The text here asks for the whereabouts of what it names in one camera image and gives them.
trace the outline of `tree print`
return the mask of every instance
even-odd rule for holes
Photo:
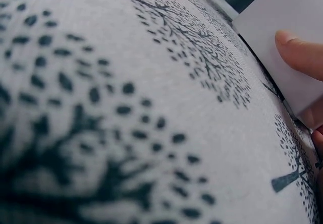
[[[0,5],[0,209],[54,223],[220,224],[205,213],[217,200],[196,171],[203,159],[151,98],[57,29],[51,10]]]
[[[310,223],[318,223],[314,171],[308,156],[295,133],[286,126],[280,115],[275,115],[275,125],[276,133],[280,138],[280,147],[289,160],[291,172],[272,179],[272,187],[276,193],[279,193],[290,184],[296,183]]]
[[[190,0],[202,13],[202,15],[214,26],[215,30],[223,36],[228,42],[232,43],[237,49],[239,49],[244,55],[248,55],[248,48],[244,42],[240,39],[237,33],[232,29],[231,22],[225,20],[221,11],[214,8],[217,13],[212,9],[207,9],[206,5],[203,5],[199,0]]]
[[[192,80],[217,95],[247,107],[250,86],[229,49],[187,8],[176,0],[132,0],[138,19],[153,42],[166,47],[171,59],[182,63]]]

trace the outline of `fabric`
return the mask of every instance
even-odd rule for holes
[[[0,223],[318,223],[309,131],[207,0],[0,0]]]

